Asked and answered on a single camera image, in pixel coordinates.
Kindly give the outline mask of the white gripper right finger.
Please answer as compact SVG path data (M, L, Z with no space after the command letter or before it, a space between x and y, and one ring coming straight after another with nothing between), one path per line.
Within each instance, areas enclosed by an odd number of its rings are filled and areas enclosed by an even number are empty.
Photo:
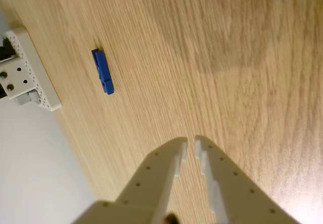
M214 142L196 136L195 155L205 175L216 223L296 223Z

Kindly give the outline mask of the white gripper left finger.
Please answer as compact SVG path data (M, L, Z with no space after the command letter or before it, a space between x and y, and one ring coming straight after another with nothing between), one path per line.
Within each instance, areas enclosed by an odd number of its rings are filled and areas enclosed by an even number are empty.
M75 223L164 223L187 145L187 138L177 137L149 153L114 202L94 202Z

